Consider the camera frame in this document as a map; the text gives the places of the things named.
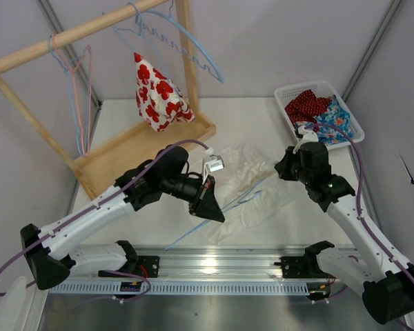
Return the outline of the red poppy print skirt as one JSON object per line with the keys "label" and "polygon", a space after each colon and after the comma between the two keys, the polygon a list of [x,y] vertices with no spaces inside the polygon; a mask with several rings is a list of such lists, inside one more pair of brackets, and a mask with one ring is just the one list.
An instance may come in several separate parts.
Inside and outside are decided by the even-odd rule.
{"label": "red poppy print skirt", "polygon": [[174,122],[192,122],[195,114],[180,89],[140,54],[134,53],[139,116],[155,131]]}

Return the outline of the white cloth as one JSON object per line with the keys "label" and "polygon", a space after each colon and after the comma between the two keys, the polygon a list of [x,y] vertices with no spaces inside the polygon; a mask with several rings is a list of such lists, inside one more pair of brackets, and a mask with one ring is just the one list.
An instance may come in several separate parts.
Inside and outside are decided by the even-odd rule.
{"label": "white cloth", "polygon": [[215,196],[223,223],[192,219],[193,232],[214,244],[223,244],[247,230],[258,228],[284,213],[292,203],[307,198],[302,184],[283,181],[275,170],[282,158],[251,143],[227,147],[219,152],[225,168],[213,173]]}

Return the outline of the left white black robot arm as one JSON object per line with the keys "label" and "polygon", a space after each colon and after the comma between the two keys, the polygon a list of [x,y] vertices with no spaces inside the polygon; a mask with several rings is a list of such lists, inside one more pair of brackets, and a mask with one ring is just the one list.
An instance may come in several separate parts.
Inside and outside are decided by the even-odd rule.
{"label": "left white black robot arm", "polygon": [[181,146],[160,150],[136,168],[127,170],[87,206],[54,223],[34,224],[20,231],[24,257],[40,290],[49,290],[67,278],[95,274],[121,277],[144,275],[140,258],[126,240],[113,244],[85,245],[83,241],[113,221],[122,219],[160,200],[163,194],[188,203],[194,217],[223,223],[225,216],[215,198],[213,172],[224,161],[206,151],[200,173],[185,170],[188,151]]}

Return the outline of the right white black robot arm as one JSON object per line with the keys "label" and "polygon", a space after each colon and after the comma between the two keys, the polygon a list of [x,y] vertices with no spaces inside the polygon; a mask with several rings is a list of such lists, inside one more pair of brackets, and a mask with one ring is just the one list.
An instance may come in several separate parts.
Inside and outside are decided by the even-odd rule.
{"label": "right white black robot arm", "polygon": [[279,178],[302,183],[308,197],[344,231],[361,256],[360,261],[340,252],[328,241],[305,249],[305,268],[313,276],[329,274],[362,298],[379,324],[414,312],[414,264],[362,212],[359,196],[329,163],[323,143],[289,146],[275,165]]}

